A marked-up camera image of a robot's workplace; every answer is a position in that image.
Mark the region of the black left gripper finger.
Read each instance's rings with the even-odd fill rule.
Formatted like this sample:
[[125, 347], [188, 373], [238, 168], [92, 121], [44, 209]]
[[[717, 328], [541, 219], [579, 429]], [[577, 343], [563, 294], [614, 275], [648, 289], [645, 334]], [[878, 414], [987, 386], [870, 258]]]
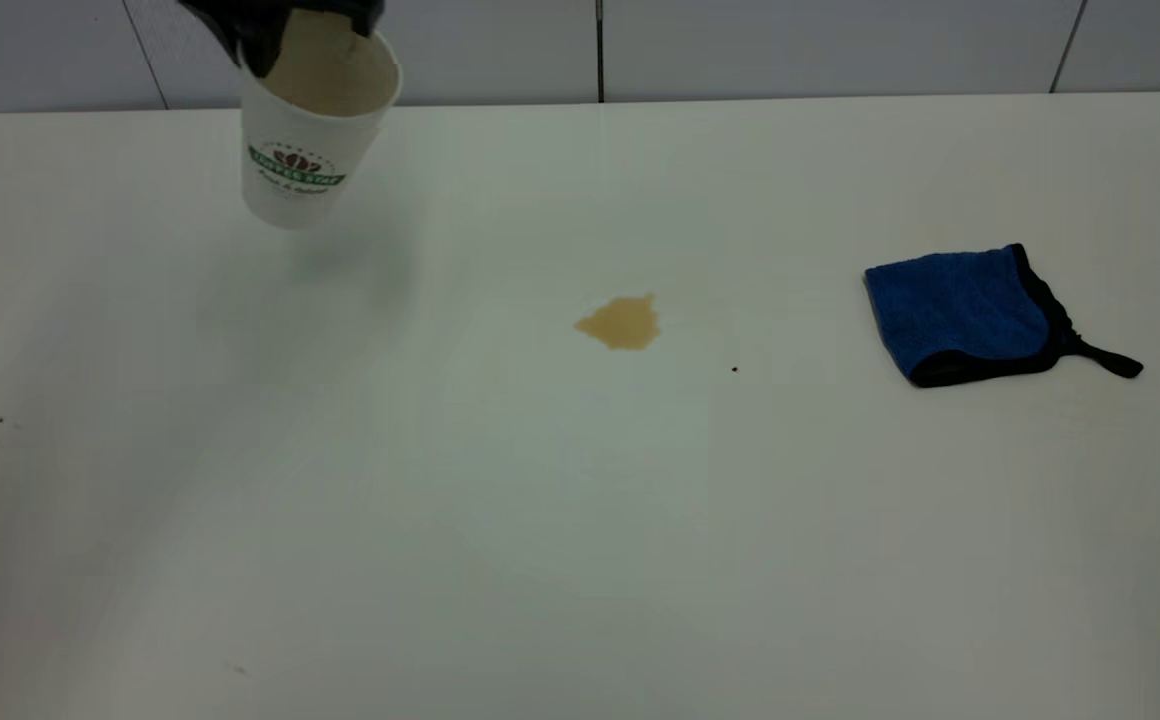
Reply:
[[264, 78], [280, 56], [291, 1], [179, 1], [213, 32], [238, 68]]
[[374, 35], [385, 10], [384, 0], [300, 0], [292, 8], [343, 15], [350, 19], [351, 31], [362, 37]]

